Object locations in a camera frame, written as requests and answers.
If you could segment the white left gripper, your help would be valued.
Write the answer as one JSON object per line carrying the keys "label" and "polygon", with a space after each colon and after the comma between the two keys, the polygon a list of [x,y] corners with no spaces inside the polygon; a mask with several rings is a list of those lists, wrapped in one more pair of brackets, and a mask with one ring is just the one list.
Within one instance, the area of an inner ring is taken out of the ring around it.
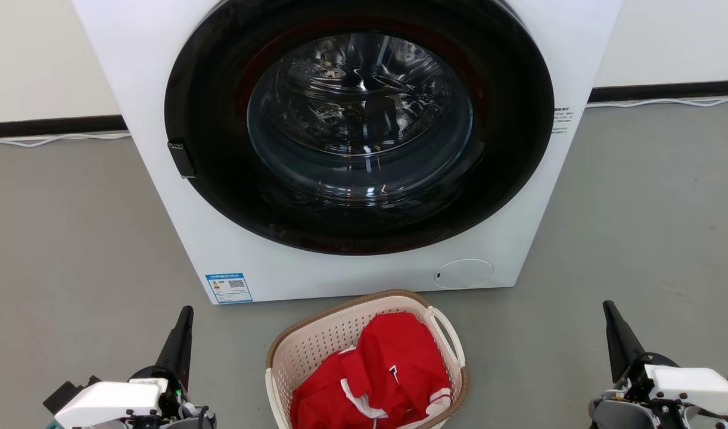
{"label": "white left gripper", "polygon": [[133,377],[103,382],[90,377],[86,386],[65,382],[43,406],[54,417],[47,429],[189,429],[189,370],[194,309],[182,307],[156,360],[156,366],[176,376]]}

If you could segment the blue energy label sticker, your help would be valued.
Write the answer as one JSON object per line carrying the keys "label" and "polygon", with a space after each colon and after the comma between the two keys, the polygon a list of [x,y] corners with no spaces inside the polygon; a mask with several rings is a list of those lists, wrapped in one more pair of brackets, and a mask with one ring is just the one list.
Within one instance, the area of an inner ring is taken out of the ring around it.
{"label": "blue energy label sticker", "polygon": [[214,304],[237,304],[253,302],[246,279],[242,272],[206,275],[206,282]]}

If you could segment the round white filter cover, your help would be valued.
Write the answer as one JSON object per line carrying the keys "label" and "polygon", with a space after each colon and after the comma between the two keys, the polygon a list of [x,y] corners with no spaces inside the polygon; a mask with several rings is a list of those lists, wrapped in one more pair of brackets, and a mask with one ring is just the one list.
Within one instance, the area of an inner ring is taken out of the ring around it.
{"label": "round white filter cover", "polygon": [[444,290],[483,288],[494,277],[494,266],[485,260],[465,259],[446,263],[433,275],[435,284]]}

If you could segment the black round washer door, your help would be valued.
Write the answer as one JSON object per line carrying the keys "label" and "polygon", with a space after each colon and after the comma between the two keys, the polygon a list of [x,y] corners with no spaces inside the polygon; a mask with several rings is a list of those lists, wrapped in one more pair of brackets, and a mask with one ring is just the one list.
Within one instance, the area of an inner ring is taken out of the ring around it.
{"label": "black round washer door", "polygon": [[380,255],[476,227],[547,149],[553,73],[501,0],[224,0],[166,84],[166,138],[220,214]]}

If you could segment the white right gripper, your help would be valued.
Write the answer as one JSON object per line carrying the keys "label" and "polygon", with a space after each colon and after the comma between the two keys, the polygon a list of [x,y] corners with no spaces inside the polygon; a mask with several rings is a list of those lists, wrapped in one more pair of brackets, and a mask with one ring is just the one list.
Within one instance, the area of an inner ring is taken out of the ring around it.
{"label": "white right gripper", "polygon": [[645,350],[614,301],[602,303],[612,382],[639,408],[626,429],[728,429],[728,377]]}

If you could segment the beige perforated laundry basket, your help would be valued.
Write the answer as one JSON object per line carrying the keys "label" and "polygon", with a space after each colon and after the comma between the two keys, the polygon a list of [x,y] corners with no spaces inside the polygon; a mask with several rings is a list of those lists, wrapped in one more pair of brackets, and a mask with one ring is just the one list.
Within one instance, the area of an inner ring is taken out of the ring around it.
{"label": "beige perforated laundry basket", "polygon": [[469,391],[462,343],[450,320],[423,297],[408,290],[385,290],[357,297],[286,328],[269,348],[266,391],[278,429],[291,429],[291,394],[334,352],[352,347],[375,315],[404,310],[426,324],[437,342],[451,382],[448,410],[419,429],[441,429],[462,407]]}

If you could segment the red and white garment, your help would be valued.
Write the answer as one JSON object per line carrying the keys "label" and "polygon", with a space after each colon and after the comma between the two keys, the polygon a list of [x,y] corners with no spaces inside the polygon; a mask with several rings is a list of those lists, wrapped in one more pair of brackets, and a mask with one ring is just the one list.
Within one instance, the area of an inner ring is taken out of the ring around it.
{"label": "red and white garment", "polygon": [[451,405],[442,354],[407,312],[376,315],[293,393],[293,429],[416,429]]}

